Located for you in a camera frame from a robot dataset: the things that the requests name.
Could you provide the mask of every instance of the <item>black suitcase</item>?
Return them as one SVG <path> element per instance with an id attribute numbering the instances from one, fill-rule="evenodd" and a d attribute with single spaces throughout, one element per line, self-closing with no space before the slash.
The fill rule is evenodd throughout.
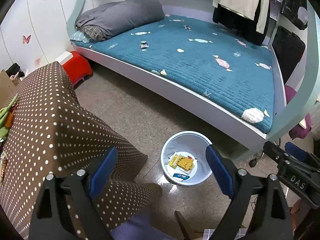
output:
<path id="1" fill-rule="evenodd" d="M 285 84 L 300 62 L 306 45 L 296 34 L 279 26 L 272 47 L 275 50 Z"/>

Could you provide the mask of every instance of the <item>tile floor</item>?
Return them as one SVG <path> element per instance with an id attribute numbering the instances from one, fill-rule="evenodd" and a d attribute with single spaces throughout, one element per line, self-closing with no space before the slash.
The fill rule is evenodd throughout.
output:
<path id="1" fill-rule="evenodd" d="M 176 239 L 183 239 L 173 215 L 178 210 L 195 230 L 203 232 L 205 228 L 215 228 L 230 200 L 221 193 L 214 176 L 191 187 L 169 183 L 160 166 L 161 149 L 170 136 L 184 130 L 206 135 L 222 154 L 231 152 L 237 142 L 181 107 L 99 64 L 93 64 L 92 70 L 93 76 L 76 87 L 80 105 L 149 156 L 136 182 L 154 182 L 163 188 L 162 198 L 151 207 L 154 226 Z M 289 140 L 285 135 L 282 146 Z M 311 136 L 295 139 L 293 143 L 313 152 Z M 254 168 L 249 167 L 249 160 L 236 166 L 261 177 L 276 173 L 276 164 L 269 158 L 263 158 Z M 297 196 L 289 192 L 287 199 L 289 205 L 293 205 Z M 249 225 L 251 216 L 249 205 L 244 226 Z"/>

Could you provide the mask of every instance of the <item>teal curved bed post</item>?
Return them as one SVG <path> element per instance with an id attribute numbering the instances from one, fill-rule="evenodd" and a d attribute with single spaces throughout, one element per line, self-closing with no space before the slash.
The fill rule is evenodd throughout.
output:
<path id="1" fill-rule="evenodd" d="M 72 13 L 67 21 L 67 32 L 69 38 L 71 37 L 72 34 L 76 32 L 75 24 L 76 20 L 78 19 L 82 8 L 84 6 L 85 0 L 76 0 L 75 7 L 72 10 Z"/>
<path id="2" fill-rule="evenodd" d="M 266 141 L 277 141 L 281 136 L 295 127 L 314 107 L 320 92 L 320 19 L 315 10 L 308 3 L 308 40 L 307 63 L 302 84 L 282 112 L 273 117 Z M 263 145 L 255 149 L 239 147 L 232 153 L 233 160 L 242 160 L 262 150 Z"/>

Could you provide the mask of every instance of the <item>mattress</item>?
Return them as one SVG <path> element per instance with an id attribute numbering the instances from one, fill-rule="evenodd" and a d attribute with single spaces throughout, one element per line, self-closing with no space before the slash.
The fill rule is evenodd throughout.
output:
<path id="1" fill-rule="evenodd" d="M 263 133 L 273 118 L 271 52 L 221 25 L 166 15 L 97 43 L 76 42 L 161 75 L 223 106 Z"/>

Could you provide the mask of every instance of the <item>metal screw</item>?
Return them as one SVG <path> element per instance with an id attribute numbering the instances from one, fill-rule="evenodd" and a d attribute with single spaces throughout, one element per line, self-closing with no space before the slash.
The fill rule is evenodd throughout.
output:
<path id="1" fill-rule="evenodd" d="M 47 180 L 52 180 L 53 177 L 54 177 L 53 174 L 48 174 L 48 175 L 46 176 L 46 179 L 47 179 Z"/>
<path id="2" fill-rule="evenodd" d="M 238 174 L 241 176 L 245 176 L 245 175 L 247 175 L 247 171 L 245 169 L 239 169 Z"/>
<path id="3" fill-rule="evenodd" d="M 277 180 L 277 176 L 275 174 L 270 174 L 269 177 L 272 180 Z"/>
<path id="4" fill-rule="evenodd" d="M 85 174 L 85 170 L 83 170 L 83 169 L 80 169 L 77 171 L 77 175 L 80 177 L 82 177 L 84 174 Z"/>

